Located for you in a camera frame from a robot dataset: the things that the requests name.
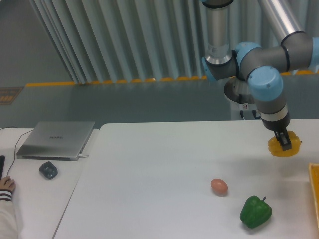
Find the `white sleeved forearm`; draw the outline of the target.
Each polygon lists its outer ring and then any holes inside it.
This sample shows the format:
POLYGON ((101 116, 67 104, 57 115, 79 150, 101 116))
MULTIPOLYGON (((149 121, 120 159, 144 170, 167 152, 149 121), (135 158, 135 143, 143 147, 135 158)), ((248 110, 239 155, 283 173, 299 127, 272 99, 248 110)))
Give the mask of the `white sleeved forearm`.
POLYGON ((12 202, 12 191, 0 190, 0 238, 17 239, 18 227, 12 202))

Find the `person's hand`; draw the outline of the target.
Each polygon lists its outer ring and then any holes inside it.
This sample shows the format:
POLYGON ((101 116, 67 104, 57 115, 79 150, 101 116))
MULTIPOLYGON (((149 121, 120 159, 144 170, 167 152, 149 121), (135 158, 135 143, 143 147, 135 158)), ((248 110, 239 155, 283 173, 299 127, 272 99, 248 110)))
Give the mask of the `person's hand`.
POLYGON ((16 188, 15 181, 10 177, 4 177, 0 180, 0 190, 13 192, 16 188))

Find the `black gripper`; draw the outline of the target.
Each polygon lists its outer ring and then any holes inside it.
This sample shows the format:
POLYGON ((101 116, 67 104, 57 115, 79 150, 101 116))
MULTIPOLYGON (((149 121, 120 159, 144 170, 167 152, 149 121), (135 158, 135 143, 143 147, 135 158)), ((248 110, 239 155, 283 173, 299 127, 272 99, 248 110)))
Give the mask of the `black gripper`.
POLYGON ((273 131, 276 137, 276 140, 279 142, 283 151, 292 149, 291 141, 288 135, 288 132, 284 129, 290 123, 290 114, 287 113, 282 119, 277 121, 267 121, 261 118, 263 125, 266 129, 273 131))

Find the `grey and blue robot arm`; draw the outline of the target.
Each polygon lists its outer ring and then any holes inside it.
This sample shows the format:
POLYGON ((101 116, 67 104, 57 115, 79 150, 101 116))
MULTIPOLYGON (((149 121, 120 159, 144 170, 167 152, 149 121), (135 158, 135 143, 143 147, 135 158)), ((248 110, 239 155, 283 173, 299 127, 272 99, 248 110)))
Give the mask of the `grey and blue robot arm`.
POLYGON ((293 148, 287 132, 290 115, 283 94, 282 72, 319 68, 319 40, 309 37, 285 0, 261 0, 278 47, 262 48, 253 42, 229 47, 229 0, 204 0, 208 18, 208 49, 202 58, 210 80, 235 76, 245 81, 265 128, 272 131, 281 151, 293 148))

